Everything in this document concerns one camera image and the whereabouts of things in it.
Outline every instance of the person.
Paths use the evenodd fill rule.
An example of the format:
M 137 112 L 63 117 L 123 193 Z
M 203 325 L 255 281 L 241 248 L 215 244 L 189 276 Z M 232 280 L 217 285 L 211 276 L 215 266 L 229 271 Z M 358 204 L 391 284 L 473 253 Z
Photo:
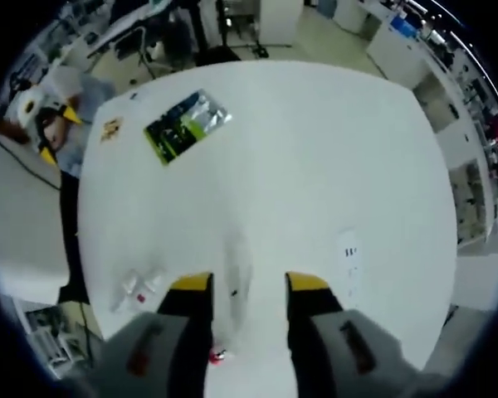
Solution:
M 22 97 L 29 90 L 33 90 L 34 84 L 29 80 L 17 79 L 13 86 L 22 92 L 14 95 L 5 114 L 0 118 L 0 134 L 18 143 L 37 144 L 39 135 L 36 127 L 22 125 L 18 118 Z M 115 96 L 115 87 L 110 82 L 96 79 L 73 67 L 58 66 L 45 75 L 37 85 L 37 90 L 68 104 L 82 122 L 75 124 L 54 114 L 44 120 L 44 135 L 58 167 L 63 172 L 79 178 L 91 123 L 98 108 Z

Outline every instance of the floor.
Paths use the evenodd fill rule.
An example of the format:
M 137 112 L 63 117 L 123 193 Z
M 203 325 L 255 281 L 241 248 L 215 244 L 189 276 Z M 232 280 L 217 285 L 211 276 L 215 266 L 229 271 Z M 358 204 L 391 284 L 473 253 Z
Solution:
M 306 7 L 300 17 L 294 45 L 291 47 L 267 47 L 267 51 L 272 60 L 319 62 L 383 78 L 380 70 L 367 56 L 368 43 L 363 38 L 341 30 L 333 21 L 322 17 L 315 9 Z M 239 47 L 233 50 L 243 61 L 255 60 L 255 56 L 249 48 Z M 151 80 L 144 65 L 139 64 L 138 56 L 130 56 L 123 61 L 118 61 L 111 52 L 105 54 L 98 61 L 92 75 L 111 80 L 118 94 Z M 83 324 L 79 306 L 76 303 L 64 304 L 63 309 L 72 320 Z M 85 306 L 85 315 L 87 327 L 100 336 L 94 314 L 89 306 Z M 483 321 L 485 317 L 480 315 L 473 319 L 476 320 L 474 322 L 476 325 L 472 327 L 474 334 L 471 333 L 471 335 L 475 336 L 485 322 Z M 451 342 L 458 341 L 458 333 L 466 334 L 466 329 L 454 329 L 459 330 L 459 332 L 454 332 L 451 328 L 449 337 L 444 338 L 444 340 L 443 337 L 440 338 L 436 351 L 432 354 L 432 359 L 427 365 L 428 371 L 438 371 L 448 376 L 453 374 L 461 363 L 471 344 L 471 339 L 465 340 L 467 344 L 464 347 L 459 344 L 455 348 Z

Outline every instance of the black cable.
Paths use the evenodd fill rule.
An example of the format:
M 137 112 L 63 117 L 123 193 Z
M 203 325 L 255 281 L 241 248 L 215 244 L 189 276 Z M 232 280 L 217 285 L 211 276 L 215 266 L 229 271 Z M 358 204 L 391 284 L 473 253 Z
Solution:
M 20 160 L 18 158 L 18 156 L 13 153 L 8 147 L 6 147 L 3 143 L 0 142 L 0 147 L 6 151 L 7 153 L 9 153 L 13 159 L 15 159 L 17 161 L 18 164 L 20 164 L 20 166 L 26 170 L 27 172 L 29 172 L 31 175 L 33 175 L 37 180 L 39 181 L 42 181 L 44 182 L 47 186 L 55 189 L 56 191 L 60 191 L 59 187 L 56 187 L 55 185 L 53 185 L 51 182 L 47 181 L 45 178 L 39 176 L 36 172 L 34 172 L 33 170 L 31 170 L 28 166 L 26 166 L 26 164 L 24 164 L 24 162 L 22 160 Z
M 94 357 L 92 356 L 92 346 L 90 345 L 90 331 L 88 328 L 88 323 L 86 321 L 85 310 L 83 309 L 83 303 L 80 303 L 80 311 L 81 317 L 83 318 L 83 328 L 85 328 L 85 344 L 86 344 L 86 353 L 88 356 L 88 361 L 90 367 L 94 367 Z

